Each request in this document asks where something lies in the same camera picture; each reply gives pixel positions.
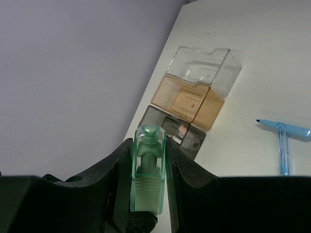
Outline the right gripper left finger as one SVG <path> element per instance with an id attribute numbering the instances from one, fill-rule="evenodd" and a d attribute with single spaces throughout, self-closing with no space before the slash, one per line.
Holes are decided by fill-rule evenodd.
<path id="1" fill-rule="evenodd" d="M 131 190 L 133 140 L 62 181 L 50 174 L 2 176 L 3 233 L 123 233 Z"/>

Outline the green highlighter pen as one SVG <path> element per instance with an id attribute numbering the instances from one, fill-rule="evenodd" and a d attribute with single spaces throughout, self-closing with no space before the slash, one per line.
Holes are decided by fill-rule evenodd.
<path id="1" fill-rule="evenodd" d="M 145 124 L 135 131 L 130 211 L 163 212 L 166 178 L 166 132 L 155 124 Z"/>

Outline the small boxed eraser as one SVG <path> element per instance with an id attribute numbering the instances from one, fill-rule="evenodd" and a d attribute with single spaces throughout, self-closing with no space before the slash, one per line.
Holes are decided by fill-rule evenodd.
<path id="1" fill-rule="evenodd" d="M 184 124 L 181 124 L 178 128 L 178 134 L 177 136 L 180 137 L 180 138 L 184 138 L 186 132 L 188 130 L 188 126 L 187 125 L 184 125 Z"/>

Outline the white eraser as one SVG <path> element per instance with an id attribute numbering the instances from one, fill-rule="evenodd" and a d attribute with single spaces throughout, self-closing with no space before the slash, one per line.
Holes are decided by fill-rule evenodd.
<path id="1" fill-rule="evenodd" d="M 173 136 L 173 140 L 177 143 L 177 144 L 181 144 L 182 140 L 177 138 L 176 136 Z"/>

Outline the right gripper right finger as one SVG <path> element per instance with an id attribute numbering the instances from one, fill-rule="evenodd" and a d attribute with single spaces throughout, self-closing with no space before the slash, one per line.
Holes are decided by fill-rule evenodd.
<path id="1" fill-rule="evenodd" d="M 166 175 L 173 233 L 308 233 L 311 179 L 218 177 L 167 138 Z"/>

